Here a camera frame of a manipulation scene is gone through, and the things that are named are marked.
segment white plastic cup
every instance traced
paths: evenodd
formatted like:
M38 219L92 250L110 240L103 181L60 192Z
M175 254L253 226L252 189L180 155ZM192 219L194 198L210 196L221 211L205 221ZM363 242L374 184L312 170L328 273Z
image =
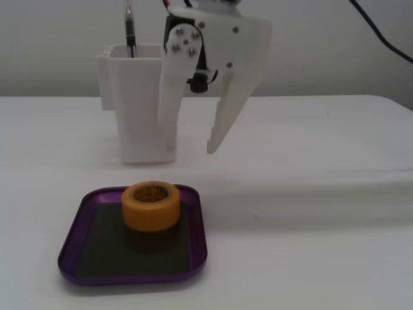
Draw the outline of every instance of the white plastic cup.
M104 110L115 110L124 163L174 161L166 134L157 123L161 45L137 45L137 57L127 58L126 45L106 46L97 57Z

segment white table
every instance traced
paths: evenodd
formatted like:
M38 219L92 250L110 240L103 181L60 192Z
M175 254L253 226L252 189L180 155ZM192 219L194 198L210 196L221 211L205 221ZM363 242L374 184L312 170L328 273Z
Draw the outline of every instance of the white table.
M0 98L3 309L412 309L413 113L372 96L251 98L206 154L215 99L187 98L178 159L124 166L99 98ZM79 287L57 256L81 198L164 180L201 194L204 271Z

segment wire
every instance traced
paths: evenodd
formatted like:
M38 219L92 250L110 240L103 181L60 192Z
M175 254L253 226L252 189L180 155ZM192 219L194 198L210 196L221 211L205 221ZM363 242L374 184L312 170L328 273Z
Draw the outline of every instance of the wire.
M350 3L352 5L354 5L354 7L356 8L357 11L359 11L360 15L364 18L364 20L368 23L368 25L370 26L370 28L374 31L374 33L377 35L377 37L380 39L380 41L386 46L388 47L392 52L396 53L397 55L399 55L400 57L402 57L403 59L407 60L409 63L411 63L413 65L413 58L411 58L410 56L406 55L405 53L403 53L402 51L400 51L399 49L397 49L396 47L394 47L393 45L391 45L386 39L385 37L383 37L383 34L381 34L379 28L377 28L377 26L373 23L373 21L371 20L371 18L369 18L369 16L367 15L367 13L363 10L363 8L358 4L358 2L356 0L349 0Z
M191 2L189 2L189 0L183 0L183 2L185 3L186 7L192 8Z

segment purple metal tray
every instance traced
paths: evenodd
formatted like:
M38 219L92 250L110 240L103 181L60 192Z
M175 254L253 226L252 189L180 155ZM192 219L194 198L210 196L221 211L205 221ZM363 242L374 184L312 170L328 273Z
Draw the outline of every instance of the purple metal tray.
M57 264L62 275L81 285L132 284L144 282L169 282L186 280L198 273L207 258L207 242L202 219L201 201L198 192L185 185L176 185L181 194L181 203L185 204L187 218L189 268L183 273L145 274L123 276L78 277L76 267L86 246L89 232L99 207L108 204L120 204L121 195L127 187L107 187L87 194L77 211L66 241L61 249Z

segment masking tape roll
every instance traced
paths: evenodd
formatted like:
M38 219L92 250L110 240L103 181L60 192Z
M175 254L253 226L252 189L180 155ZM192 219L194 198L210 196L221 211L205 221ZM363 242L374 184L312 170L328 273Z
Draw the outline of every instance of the masking tape roll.
M181 215L179 189L160 181L132 185L122 194L122 213L125 225L135 231L167 229Z

